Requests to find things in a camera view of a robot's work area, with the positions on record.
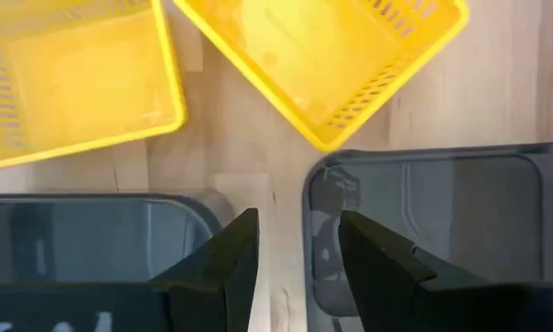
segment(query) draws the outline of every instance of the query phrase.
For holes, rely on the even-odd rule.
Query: yellow plastic crate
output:
[[[161,0],[0,0],[0,167],[185,121]]]
[[[468,20],[464,0],[174,0],[315,147],[338,148]]]

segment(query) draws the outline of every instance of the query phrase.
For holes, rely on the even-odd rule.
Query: wooden surface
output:
[[[471,22],[344,148],[553,141],[553,0],[470,0]],[[0,171],[0,192],[214,188],[261,209],[252,331],[306,330],[301,188],[314,150],[172,9],[190,108],[180,132]]]

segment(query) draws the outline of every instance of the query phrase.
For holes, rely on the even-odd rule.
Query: plastic basket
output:
[[[0,167],[184,120],[160,0],[0,0]]]
[[[468,20],[464,0],[174,0],[321,150],[344,143]]]

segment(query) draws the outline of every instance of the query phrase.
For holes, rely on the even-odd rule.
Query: yellow basket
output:
[[[338,148],[468,20],[464,0],[174,0],[315,147]]]
[[[0,167],[184,122],[160,1],[0,0]]]

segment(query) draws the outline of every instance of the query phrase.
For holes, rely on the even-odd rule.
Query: wooden table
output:
[[[553,141],[553,0],[469,0],[471,23],[344,148]],[[301,188],[323,154],[177,9],[190,122],[181,131],[0,171],[0,192],[214,188],[261,210],[251,331],[306,330]]]

